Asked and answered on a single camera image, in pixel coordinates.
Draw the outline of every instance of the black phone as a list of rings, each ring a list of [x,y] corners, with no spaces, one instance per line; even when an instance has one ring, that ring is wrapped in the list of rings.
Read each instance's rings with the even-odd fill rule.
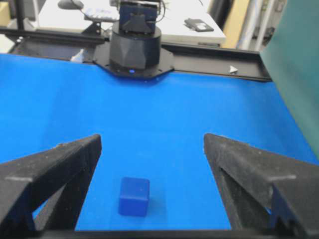
[[[208,25],[206,22],[204,22],[201,19],[186,19],[185,25],[198,32],[205,32],[205,31],[214,31],[214,28],[212,28],[210,25]]]

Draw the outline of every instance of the desk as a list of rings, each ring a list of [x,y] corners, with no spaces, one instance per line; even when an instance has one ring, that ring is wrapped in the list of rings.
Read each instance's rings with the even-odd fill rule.
[[[39,14],[40,29],[58,31],[82,32],[91,22],[83,18],[78,10],[59,9],[59,0],[47,0]],[[116,11],[115,7],[109,6],[108,0],[82,0],[85,8],[107,8]],[[171,2],[167,5],[165,18],[157,24],[162,30],[163,42],[178,42],[187,44],[202,43],[223,43],[226,36],[205,12],[205,9],[196,0],[183,0]],[[214,28],[213,32],[196,32],[184,26],[187,18],[200,18]],[[103,23],[102,27],[107,29],[111,23]]]
[[[9,54],[0,69],[0,162],[102,137],[78,230],[230,228],[203,151],[208,132],[318,163],[274,83],[177,72],[145,83]],[[124,176],[150,180],[147,217],[117,213]]]

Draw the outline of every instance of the blue block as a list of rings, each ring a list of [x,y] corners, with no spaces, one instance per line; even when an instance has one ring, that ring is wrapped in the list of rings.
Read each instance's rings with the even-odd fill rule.
[[[119,199],[119,214],[145,217],[150,198],[150,181],[140,178],[123,178]]]

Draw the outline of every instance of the white triangle marker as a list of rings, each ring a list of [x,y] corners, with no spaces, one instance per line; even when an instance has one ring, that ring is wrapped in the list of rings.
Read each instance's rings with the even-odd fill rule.
[[[230,74],[237,73],[237,71],[238,69],[236,67],[230,66],[230,71],[229,71]]]

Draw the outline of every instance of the black mounting plate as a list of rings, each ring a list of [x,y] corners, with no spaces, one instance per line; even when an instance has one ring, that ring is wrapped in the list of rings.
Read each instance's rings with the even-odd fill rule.
[[[159,63],[144,70],[128,69],[114,63],[111,64],[109,56],[110,43],[105,42],[104,44],[96,46],[93,62],[120,77],[143,78],[145,80],[174,70],[174,55],[163,48],[160,49]]]

